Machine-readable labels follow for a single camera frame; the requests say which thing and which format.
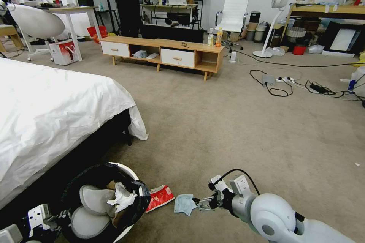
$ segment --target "white bottle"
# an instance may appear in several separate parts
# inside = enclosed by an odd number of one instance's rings
[[[208,31],[208,46],[212,46],[214,43],[214,34],[213,34],[213,28],[210,28]]]

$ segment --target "beige carpet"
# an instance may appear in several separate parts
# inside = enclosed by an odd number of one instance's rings
[[[261,45],[243,42],[251,54]],[[33,63],[101,74],[122,84],[133,96],[148,133],[131,147],[117,142],[106,161],[132,168],[150,188],[169,185],[175,196],[210,195],[208,180],[232,168],[246,170],[261,193],[285,198],[307,218],[321,220],[357,242],[365,226],[365,109],[294,87],[287,98],[270,96],[249,75],[261,69],[275,76],[311,79],[333,90],[346,89],[352,66],[293,68],[257,63],[238,54],[218,75],[203,75],[117,62],[94,42],[80,43],[83,62],[57,66],[49,56]],[[16,57],[26,61],[26,54]],[[327,65],[355,59],[287,53],[272,62]],[[285,84],[277,85],[286,88]],[[123,242],[266,242],[226,210],[174,214],[173,202],[145,214]]]

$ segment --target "wooden cabinet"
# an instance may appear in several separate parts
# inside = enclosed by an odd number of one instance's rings
[[[165,39],[141,39],[121,36],[109,36],[100,41],[103,53],[115,57],[144,60],[160,65],[171,65],[200,70],[204,72],[204,81],[208,73],[217,73],[222,66],[224,46],[215,47],[200,43],[181,42]],[[145,50],[148,54],[158,53],[154,59],[135,58],[133,53]]]

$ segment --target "white bedsheet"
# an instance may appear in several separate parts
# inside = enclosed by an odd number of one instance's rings
[[[107,120],[129,108],[130,133],[148,134],[113,79],[0,58],[0,208]]]

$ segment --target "white office chair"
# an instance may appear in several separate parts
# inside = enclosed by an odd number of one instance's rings
[[[218,11],[216,14],[216,30],[221,27],[223,31],[226,31],[228,36],[227,40],[222,41],[222,44],[227,43],[229,49],[231,45],[241,46],[239,44],[229,41],[229,37],[232,32],[238,32],[241,34],[246,21],[246,13],[248,0],[224,0],[223,11]],[[217,25],[218,16],[222,14],[222,19],[219,25]]]
[[[33,56],[51,53],[47,38],[63,33],[65,24],[62,20],[52,13],[29,6],[9,4],[7,7],[23,36],[28,34],[46,42],[47,49],[36,49],[35,52],[28,54],[28,61],[31,61]]]

